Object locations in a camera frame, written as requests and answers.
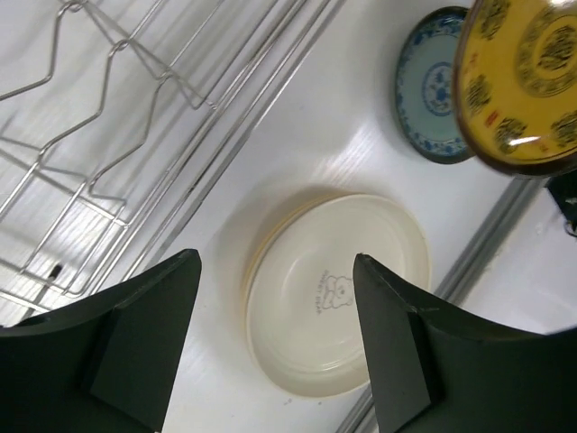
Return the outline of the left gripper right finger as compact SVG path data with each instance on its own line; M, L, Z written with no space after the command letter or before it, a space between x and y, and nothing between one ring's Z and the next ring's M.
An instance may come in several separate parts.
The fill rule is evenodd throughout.
M366 254L353 286L383 432L573 432L576 332L473 315Z

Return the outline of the yellow brown patterned plate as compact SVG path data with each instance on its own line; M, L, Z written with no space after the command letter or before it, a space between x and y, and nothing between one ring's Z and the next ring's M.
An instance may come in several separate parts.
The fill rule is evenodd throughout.
M550 177L576 168L576 3L476 1L454 60L463 139L492 169Z

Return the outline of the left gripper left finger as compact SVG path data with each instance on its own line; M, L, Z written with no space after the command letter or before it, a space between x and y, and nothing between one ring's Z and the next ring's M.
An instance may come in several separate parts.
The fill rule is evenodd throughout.
M197 297L186 249L1 331L4 432L159 432Z

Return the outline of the blue patterned small plate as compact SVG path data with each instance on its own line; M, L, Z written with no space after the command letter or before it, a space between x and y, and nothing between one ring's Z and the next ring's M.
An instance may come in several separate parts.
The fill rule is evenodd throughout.
M440 164L472 154L455 120L453 61L469 9L447 6L424 17L405 40L394 81L395 110L409 144Z

